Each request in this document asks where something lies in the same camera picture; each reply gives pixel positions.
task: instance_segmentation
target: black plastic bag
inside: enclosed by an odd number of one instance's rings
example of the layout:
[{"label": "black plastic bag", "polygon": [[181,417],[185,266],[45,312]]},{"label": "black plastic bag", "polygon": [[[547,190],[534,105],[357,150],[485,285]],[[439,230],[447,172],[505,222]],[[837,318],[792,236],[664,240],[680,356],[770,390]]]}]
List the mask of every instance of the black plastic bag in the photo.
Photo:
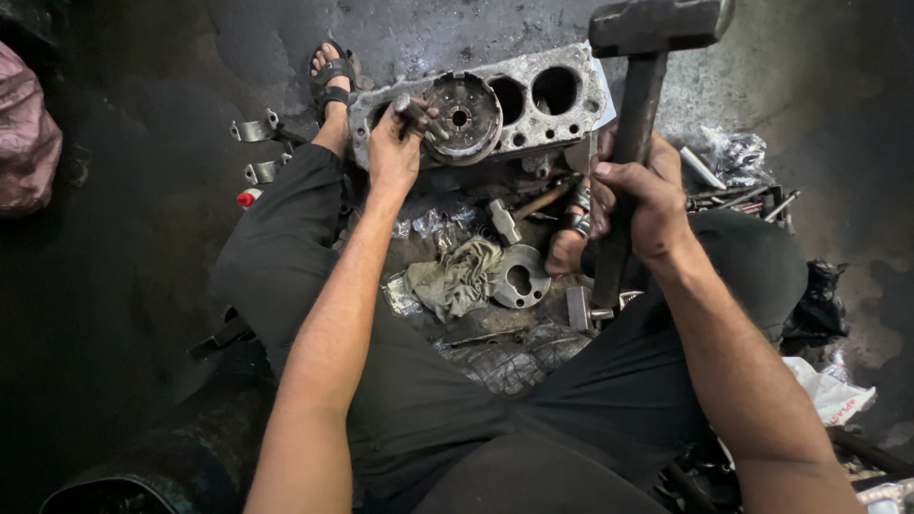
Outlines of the black plastic bag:
[{"label": "black plastic bag", "polygon": [[847,310],[835,294],[838,279],[847,264],[831,264],[822,259],[806,263],[809,284],[800,303],[784,322],[781,336],[790,348],[819,348],[850,334],[845,323]]}]

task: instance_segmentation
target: hammer handle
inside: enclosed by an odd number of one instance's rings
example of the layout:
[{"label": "hammer handle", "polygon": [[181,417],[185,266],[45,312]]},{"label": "hammer handle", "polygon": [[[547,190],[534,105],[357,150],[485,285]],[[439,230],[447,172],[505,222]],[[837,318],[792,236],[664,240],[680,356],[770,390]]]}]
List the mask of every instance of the hammer handle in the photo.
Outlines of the hammer handle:
[{"label": "hammer handle", "polygon": [[537,212],[546,206],[552,205],[553,203],[556,202],[556,200],[564,197],[565,194],[568,193],[570,190],[571,190],[570,182],[563,182],[563,183],[559,184],[558,186],[553,187],[552,190],[549,191],[548,193],[542,195],[541,197],[533,200],[532,202],[524,205],[524,207],[515,211],[514,216],[513,216],[514,221],[520,221],[520,220],[526,218],[527,216],[533,214],[534,212]]},{"label": "hammer handle", "polygon": [[[629,57],[612,162],[646,164],[668,55],[667,52],[656,52]],[[590,187],[606,186],[592,180]],[[615,197],[616,208],[610,215],[610,233],[600,240],[593,288],[593,303],[603,308],[619,305],[622,273],[632,255],[632,215],[638,207],[637,198],[624,192],[616,193]]]}]

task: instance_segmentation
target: foot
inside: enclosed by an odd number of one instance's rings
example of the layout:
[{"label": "foot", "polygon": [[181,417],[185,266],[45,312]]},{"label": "foot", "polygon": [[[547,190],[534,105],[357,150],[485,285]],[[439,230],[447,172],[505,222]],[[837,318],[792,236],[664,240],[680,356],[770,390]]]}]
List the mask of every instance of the foot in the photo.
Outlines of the foot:
[{"label": "foot", "polygon": [[[321,45],[321,49],[317,50],[317,56],[311,61],[311,64],[314,65],[314,70],[311,70],[311,76],[317,75],[317,71],[324,67],[327,62],[333,59],[339,59],[340,54],[336,51],[333,45],[329,43],[324,43]],[[327,82],[328,86],[336,86],[337,88],[342,88],[346,91],[352,90],[352,85],[349,83],[347,77],[333,77]],[[324,108],[324,117],[329,120],[331,115],[340,115],[342,114],[345,117],[346,106],[341,102],[330,102],[327,103],[327,106]]]},{"label": "foot", "polygon": [[[590,187],[590,178],[584,177],[584,186]],[[566,212],[577,212],[584,215],[584,209],[577,205],[569,205]],[[587,246],[587,238],[574,230],[559,230],[552,237],[549,256],[546,258],[546,273],[552,278],[563,275],[581,273],[580,255]]]},{"label": "foot", "polygon": [[[324,43],[321,49],[317,50],[317,55],[311,63],[314,70],[311,75],[317,75],[317,70],[323,68],[330,60],[339,59],[340,54],[333,45]],[[347,77],[333,77],[327,82],[328,86],[336,86],[346,91],[351,91],[351,85]],[[327,148],[338,157],[345,156],[346,145],[349,141],[349,121],[346,119],[346,105],[341,102],[329,102],[324,107],[324,125],[321,131],[312,140],[312,144]]]}]

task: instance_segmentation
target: red cap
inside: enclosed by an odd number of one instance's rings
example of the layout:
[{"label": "red cap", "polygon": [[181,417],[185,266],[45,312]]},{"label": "red cap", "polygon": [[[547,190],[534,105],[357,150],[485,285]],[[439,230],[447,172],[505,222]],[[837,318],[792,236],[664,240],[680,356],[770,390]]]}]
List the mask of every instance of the red cap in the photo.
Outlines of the red cap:
[{"label": "red cap", "polygon": [[251,195],[248,191],[245,191],[238,195],[238,205],[242,207],[250,207],[254,203],[255,199],[256,198],[254,198],[254,195]]}]

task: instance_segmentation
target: sandal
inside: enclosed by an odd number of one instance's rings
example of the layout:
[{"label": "sandal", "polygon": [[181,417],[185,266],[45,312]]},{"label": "sandal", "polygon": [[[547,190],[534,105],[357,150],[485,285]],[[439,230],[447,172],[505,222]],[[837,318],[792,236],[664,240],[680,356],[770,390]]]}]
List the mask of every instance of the sandal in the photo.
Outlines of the sandal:
[{"label": "sandal", "polygon": [[[331,45],[333,48],[336,48],[336,52],[341,56],[337,59],[328,60],[323,67],[319,70],[314,66],[313,61],[317,59],[317,52],[320,51],[321,47],[324,44]],[[350,56],[352,56],[351,51],[343,50],[335,41],[326,41],[321,43],[314,49],[314,52],[311,54],[311,58],[308,61],[308,69],[310,71],[317,70],[317,75],[308,74],[308,77],[311,79],[311,97],[314,98],[314,104],[317,107],[318,120],[319,124],[324,124],[324,107],[327,106],[327,103],[330,102],[341,102],[346,106],[349,105],[349,92],[356,90],[356,74],[353,71],[353,67],[349,62]],[[349,89],[346,91],[343,88],[336,86],[328,86],[327,83],[330,79],[335,77],[346,77],[349,79]]]},{"label": "sandal", "polygon": [[590,239],[590,188],[578,183],[571,194],[571,205],[584,209],[584,214],[566,212],[562,216],[559,230],[574,230],[584,239]]}]

